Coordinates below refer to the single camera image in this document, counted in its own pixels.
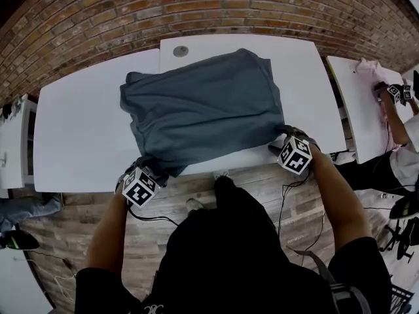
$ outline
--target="floor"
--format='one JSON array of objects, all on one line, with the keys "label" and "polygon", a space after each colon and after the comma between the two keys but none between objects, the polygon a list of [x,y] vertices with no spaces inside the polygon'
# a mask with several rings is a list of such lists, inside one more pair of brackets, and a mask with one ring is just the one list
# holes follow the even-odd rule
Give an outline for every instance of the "floor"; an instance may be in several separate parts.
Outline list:
[{"label": "floor", "polygon": [[[282,205],[282,185],[300,180],[297,176],[283,170],[277,164],[235,169],[230,176],[236,185],[245,188],[268,211],[275,225],[278,225]],[[162,189],[156,198],[147,204],[141,214],[146,217],[166,215],[181,222],[187,217],[185,202],[196,198],[207,207],[214,207],[214,179],[211,173],[189,175],[170,179],[168,187]],[[65,194],[65,209],[55,217],[26,220],[21,224],[23,230],[33,234],[40,243],[39,252],[66,258],[72,271],[59,258],[30,253],[39,267],[53,275],[69,277],[82,268],[84,255],[93,231],[100,221],[112,194]],[[359,193],[364,206],[391,207],[396,197],[381,198],[374,190]],[[379,242],[387,238],[383,226],[388,222],[387,210],[366,210],[373,227],[373,234]],[[323,230],[312,250],[328,262],[334,253],[333,234],[327,217]],[[323,207],[316,182],[312,175],[299,187],[287,195],[282,211],[281,242],[290,261],[301,264],[297,256],[287,246],[305,249],[318,238],[322,229]],[[164,256],[166,244],[174,226],[169,222],[142,222],[128,215],[125,257],[122,281],[126,288],[139,299],[147,296],[153,276]],[[394,274],[393,283],[410,288],[417,279],[419,257],[407,265],[407,259],[395,259],[395,250],[384,253],[390,273]],[[304,260],[304,266],[314,268],[311,260]],[[62,280],[63,295],[54,279],[37,266],[35,270],[57,308],[55,313],[73,313],[75,280]]]}]

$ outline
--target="table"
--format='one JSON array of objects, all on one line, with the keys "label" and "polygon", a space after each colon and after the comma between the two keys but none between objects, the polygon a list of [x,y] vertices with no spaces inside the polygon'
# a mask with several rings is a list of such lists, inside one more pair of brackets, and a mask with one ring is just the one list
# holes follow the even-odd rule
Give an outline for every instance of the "table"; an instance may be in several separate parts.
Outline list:
[{"label": "table", "polygon": [[26,259],[24,251],[0,250],[2,314],[47,314],[53,310]]},{"label": "table", "polygon": [[29,118],[36,111],[36,103],[24,95],[16,114],[12,113],[0,123],[0,188],[21,188],[25,184],[33,184],[27,149],[32,139],[29,136]]},{"label": "table", "polygon": [[[355,70],[358,61],[328,56],[327,63],[335,76],[348,113],[357,162],[361,164],[385,153],[389,150],[388,145],[393,143],[392,137],[390,134],[389,140],[387,127],[381,119],[380,105],[374,98],[370,86]],[[400,73],[384,70],[389,83],[403,84]],[[396,108],[403,122],[413,116],[409,105],[404,107],[398,103]]]},{"label": "table", "polygon": [[140,156],[119,86],[130,71],[158,73],[159,49],[105,61],[40,93],[33,166],[38,192],[110,192]]},{"label": "table", "polygon": [[[178,46],[186,46],[188,54],[174,56],[173,50]],[[160,43],[160,73],[240,48],[271,59],[286,124],[299,127],[316,139],[324,153],[346,149],[336,100],[313,42],[265,35],[200,35],[166,39]],[[266,146],[260,146],[193,164],[182,175],[258,166],[276,160],[277,157]]]}]

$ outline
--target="blue jeans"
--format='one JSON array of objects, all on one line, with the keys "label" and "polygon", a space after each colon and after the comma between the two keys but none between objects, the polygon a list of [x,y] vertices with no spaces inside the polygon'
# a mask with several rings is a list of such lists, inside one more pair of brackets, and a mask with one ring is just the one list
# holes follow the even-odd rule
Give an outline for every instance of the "blue jeans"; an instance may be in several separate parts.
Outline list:
[{"label": "blue jeans", "polygon": [[0,198],[0,232],[5,234],[12,227],[32,217],[45,217],[55,214],[63,209],[63,203],[57,197],[44,204],[42,199],[36,197],[23,197],[17,199]]}]

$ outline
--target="wall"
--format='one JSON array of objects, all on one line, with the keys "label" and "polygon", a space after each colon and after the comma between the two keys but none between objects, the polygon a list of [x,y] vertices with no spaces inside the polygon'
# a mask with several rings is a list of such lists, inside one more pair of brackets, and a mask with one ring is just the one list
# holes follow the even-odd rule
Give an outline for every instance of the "wall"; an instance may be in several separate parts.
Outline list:
[{"label": "wall", "polygon": [[419,60],[408,0],[27,0],[0,29],[0,103],[168,37],[258,33],[314,41],[322,56]]}]

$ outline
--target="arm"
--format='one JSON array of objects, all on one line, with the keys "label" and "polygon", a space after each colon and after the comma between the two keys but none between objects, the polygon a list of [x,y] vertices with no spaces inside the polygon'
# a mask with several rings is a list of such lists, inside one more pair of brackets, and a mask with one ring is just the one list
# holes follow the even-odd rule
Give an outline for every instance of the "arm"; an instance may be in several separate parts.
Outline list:
[{"label": "arm", "polygon": [[388,124],[390,125],[390,128],[392,129],[394,143],[396,144],[409,143],[410,142],[409,135],[407,134],[405,125],[402,123],[402,121],[399,118],[399,115],[396,111],[395,105],[390,95],[387,92],[382,92],[380,94],[380,97],[382,99],[382,102],[384,103],[384,108],[386,109]]},{"label": "arm", "polygon": [[320,189],[321,199],[335,237],[335,250],[361,238],[372,237],[364,209],[330,159],[310,145],[312,171]]},{"label": "arm", "polygon": [[126,199],[119,185],[109,206],[96,228],[92,242],[87,250],[85,268],[101,268],[120,278],[124,257],[124,238],[126,224]]}]

